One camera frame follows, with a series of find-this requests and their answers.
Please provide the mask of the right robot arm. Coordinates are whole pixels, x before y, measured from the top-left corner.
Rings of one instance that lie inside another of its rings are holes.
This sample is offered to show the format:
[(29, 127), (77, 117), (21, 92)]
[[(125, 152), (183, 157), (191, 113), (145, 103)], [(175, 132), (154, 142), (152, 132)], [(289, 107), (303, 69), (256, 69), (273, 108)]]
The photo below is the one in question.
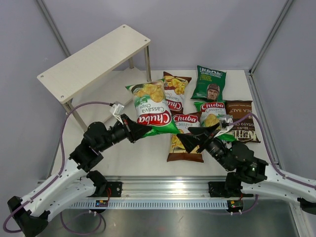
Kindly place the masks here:
[(189, 153), (207, 151), (227, 172), (225, 182), (211, 185), (211, 195), (224, 198), (244, 194), (262, 195), (298, 205), (304, 212), (316, 213), (316, 182), (279, 170), (275, 164), (255, 157), (244, 143), (233, 141), (230, 147), (217, 138), (216, 126), (189, 127), (189, 134), (177, 134)]

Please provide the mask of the green Chuba chips bag small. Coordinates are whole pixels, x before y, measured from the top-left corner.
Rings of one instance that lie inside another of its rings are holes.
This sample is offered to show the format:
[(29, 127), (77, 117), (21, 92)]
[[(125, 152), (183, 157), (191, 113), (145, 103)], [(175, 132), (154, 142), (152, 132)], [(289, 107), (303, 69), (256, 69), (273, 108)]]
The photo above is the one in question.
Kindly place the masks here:
[(219, 122), (219, 118), (225, 116), (225, 101), (194, 102), (198, 112), (201, 112), (200, 124), (202, 127), (211, 127)]

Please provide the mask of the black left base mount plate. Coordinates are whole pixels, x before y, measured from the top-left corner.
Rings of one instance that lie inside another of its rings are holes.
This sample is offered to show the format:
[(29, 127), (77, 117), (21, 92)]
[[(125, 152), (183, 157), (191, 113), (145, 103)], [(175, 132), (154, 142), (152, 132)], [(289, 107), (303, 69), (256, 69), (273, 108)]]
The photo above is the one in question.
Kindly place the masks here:
[(120, 198), (122, 193), (123, 182), (110, 181), (103, 184), (100, 188), (97, 188), (94, 197), (108, 197), (110, 198)]

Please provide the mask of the brown Chuba bag upside down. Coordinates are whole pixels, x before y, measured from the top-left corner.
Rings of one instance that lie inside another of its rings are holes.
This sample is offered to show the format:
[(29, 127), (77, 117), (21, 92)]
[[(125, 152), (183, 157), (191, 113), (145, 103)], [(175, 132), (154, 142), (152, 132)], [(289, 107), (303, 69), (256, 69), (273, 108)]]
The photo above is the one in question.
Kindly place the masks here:
[(191, 77), (174, 76), (163, 72), (164, 92), (169, 109), (175, 113), (183, 113), (185, 89), (192, 80)]

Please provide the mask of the brown Chuba barbecue chips bag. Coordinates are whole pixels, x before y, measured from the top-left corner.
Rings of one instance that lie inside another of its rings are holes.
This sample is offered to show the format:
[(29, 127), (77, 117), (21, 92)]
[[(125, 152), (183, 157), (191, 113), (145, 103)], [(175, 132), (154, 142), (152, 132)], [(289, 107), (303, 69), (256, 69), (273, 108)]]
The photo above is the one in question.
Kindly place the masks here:
[(173, 113), (172, 117), (176, 127), (179, 129), (179, 133), (184, 135), (171, 135), (171, 145), (167, 162), (186, 160), (204, 163), (202, 154), (197, 152), (198, 148), (193, 148), (187, 139), (190, 134), (188, 130), (189, 127), (200, 127), (200, 116), (201, 112), (190, 114)]

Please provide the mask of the green Real hand cooked bag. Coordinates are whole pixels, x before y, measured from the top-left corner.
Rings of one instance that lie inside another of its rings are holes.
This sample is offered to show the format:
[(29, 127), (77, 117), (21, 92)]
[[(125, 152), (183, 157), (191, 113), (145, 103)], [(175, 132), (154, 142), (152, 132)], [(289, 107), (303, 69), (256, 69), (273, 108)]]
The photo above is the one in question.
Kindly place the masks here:
[(207, 102), (221, 101), (226, 75), (226, 72), (197, 65), (196, 87), (191, 98)]

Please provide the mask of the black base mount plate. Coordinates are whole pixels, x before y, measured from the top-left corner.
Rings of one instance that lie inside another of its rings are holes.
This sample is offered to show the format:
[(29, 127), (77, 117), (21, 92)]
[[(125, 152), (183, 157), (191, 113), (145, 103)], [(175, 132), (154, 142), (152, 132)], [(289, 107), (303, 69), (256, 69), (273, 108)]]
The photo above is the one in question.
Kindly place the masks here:
[(242, 186), (229, 187), (224, 181), (208, 182), (208, 192), (211, 198), (240, 198), (254, 197), (254, 194), (244, 194), (241, 192)]
[(110, 198), (120, 198), (122, 193), (123, 182), (110, 181), (103, 184), (100, 188), (97, 188), (94, 197), (108, 197)]

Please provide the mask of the left aluminium frame post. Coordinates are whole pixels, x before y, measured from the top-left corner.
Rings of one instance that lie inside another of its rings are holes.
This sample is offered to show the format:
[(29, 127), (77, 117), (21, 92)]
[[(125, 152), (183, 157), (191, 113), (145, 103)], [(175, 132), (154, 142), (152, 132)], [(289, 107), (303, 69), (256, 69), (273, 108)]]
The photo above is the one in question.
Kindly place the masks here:
[(36, 3), (41, 11), (41, 13), (43, 14), (48, 26), (50, 27), (55, 39), (57, 40), (57, 43), (58, 45), (60, 46), (63, 54), (66, 56), (66, 57), (70, 57), (71, 56), (71, 53), (47, 7), (47, 5), (45, 4), (45, 1), (44, 0), (36, 0)]

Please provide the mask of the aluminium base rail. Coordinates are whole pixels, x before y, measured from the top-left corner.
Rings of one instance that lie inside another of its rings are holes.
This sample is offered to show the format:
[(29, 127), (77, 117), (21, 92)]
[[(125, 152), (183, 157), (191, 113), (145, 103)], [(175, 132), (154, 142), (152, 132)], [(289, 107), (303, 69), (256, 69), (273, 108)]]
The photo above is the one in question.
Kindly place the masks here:
[[(119, 180), (106, 179), (102, 174), (93, 171), (87, 176), (71, 177), (67, 175), (51, 176), (37, 187), (32, 193), (41, 199), (68, 196), (71, 200), (79, 197), (94, 197), (97, 188), (110, 181), (123, 182), (121, 197), (206, 197), (209, 180)], [(241, 192), (270, 198), (297, 202), (302, 195), (281, 186), (273, 186), (266, 182), (258, 184), (241, 183)]]

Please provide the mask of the white two-tier wooden shelf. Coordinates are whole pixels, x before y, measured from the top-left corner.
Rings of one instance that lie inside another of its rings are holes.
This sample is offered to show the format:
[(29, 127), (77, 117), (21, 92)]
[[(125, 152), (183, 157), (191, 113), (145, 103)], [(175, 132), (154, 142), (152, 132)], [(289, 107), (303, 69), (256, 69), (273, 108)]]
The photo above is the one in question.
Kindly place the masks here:
[(121, 102), (132, 95), (126, 86), (150, 82), (151, 40), (123, 24), (37, 76), (69, 113), (78, 104)]

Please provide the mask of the green Chuba chips bag large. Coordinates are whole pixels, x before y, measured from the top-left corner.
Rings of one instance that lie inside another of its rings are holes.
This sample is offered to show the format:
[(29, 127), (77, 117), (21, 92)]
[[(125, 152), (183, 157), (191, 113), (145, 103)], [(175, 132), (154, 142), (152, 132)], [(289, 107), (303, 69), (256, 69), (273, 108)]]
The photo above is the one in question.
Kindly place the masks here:
[(144, 137), (179, 133), (166, 101), (164, 79), (128, 85), (125, 88), (133, 97), (136, 122), (152, 127)]

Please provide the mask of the right aluminium frame post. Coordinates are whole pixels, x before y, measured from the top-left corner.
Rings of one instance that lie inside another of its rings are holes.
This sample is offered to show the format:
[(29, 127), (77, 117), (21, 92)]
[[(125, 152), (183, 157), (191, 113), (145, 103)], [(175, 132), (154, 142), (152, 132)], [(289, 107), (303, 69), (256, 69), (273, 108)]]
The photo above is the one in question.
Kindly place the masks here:
[(259, 53), (257, 54), (252, 66), (249, 69), (249, 74), (252, 76), (256, 69), (258, 68), (259, 64), (263, 60), (265, 54), (267, 53), (268, 49), (270, 48), (271, 43), (273, 42), (275, 36), (277, 35), (279, 29), (281, 28), (284, 20), (286, 19), (288, 13), (290, 12), (291, 8), (293, 7), (296, 0), (286, 0), (285, 4), (283, 5), (281, 11), (279, 12), (272, 28), (269, 31), (267, 38), (265, 39)]

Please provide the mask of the brown Kettle sea salt bag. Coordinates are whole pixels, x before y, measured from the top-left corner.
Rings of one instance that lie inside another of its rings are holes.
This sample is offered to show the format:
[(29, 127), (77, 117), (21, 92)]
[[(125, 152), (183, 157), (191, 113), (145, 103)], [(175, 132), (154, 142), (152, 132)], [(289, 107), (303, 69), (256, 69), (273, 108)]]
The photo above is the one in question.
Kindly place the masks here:
[(252, 101), (244, 100), (227, 100), (225, 102), (226, 114), (230, 115), (233, 122), (246, 117), (241, 122), (236, 123), (231, 129), (231, 134), (240, 142), (243, 143), (260, 143), (258, 139), (252, 113)]

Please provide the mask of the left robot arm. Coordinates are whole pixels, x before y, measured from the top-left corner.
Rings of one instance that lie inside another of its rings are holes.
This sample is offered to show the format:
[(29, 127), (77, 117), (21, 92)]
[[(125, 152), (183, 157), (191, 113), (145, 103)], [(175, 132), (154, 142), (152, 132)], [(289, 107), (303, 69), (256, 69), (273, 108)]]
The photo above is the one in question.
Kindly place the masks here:
[(106, 128), (102, 122), (92, 123), (58, 173), (28, 195), (13, 196), (7, 202), (12, 218), (22, 233), (35, 237), (58, 213), (76, 201), (106, 193), (106, 178), (93, 170), (103, 159), (101, 153), (124, 139), (135, 143), (151, 130), (151, 126), (138, 124), (125, 114), (110, 128)]

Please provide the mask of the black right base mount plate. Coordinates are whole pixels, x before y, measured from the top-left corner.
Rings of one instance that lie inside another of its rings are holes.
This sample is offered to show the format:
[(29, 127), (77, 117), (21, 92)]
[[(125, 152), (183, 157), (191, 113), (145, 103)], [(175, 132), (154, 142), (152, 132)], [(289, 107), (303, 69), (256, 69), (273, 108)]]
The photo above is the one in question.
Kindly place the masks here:
[(208, 182), (208, 192), (211, 198), (240, 198), (254, 197), (254, 194), (244, 194), (241, 192), (242, 186), (229, 187), (224, 181)]

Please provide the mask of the aluminium frame post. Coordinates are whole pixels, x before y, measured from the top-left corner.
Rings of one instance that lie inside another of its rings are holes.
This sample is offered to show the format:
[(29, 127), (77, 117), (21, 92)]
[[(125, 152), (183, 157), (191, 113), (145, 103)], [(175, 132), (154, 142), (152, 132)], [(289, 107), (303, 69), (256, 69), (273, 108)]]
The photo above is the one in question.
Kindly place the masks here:
[(252, 76), (256, 69), (258, 68), (259, 64), (263, 60), (265, 54), (267, 53), (268, 49), (270, 48), (271, 43), (273, 42), (275, 36), (277, 35), (279, 29), (281, 28), (284, 20), (286, 19), (288, 13), (290, 12), (291, 8), (293, 7), (296, 0), (286, 0), (285, 4), (283, 5), (281, 11), (279, 12), (272, 28), (269, 31), (267, 38), (265, 39), (259, 53), (257, 54), (252, 66), (249, 69), (249, 74)]
[(66, 57), (70, 57), (71, 56), (71, 53), (47, 7), (47, 5), (45, 4), (45, 1), (44, 0), (36, 0), (36, 3), (41, 11), (41, 13), (43, 14), (48, 26), (50, 27), (55, 39), (57, 40), (57, 43), (58, 45), (60, 46), (63, 54), (66, 56)]

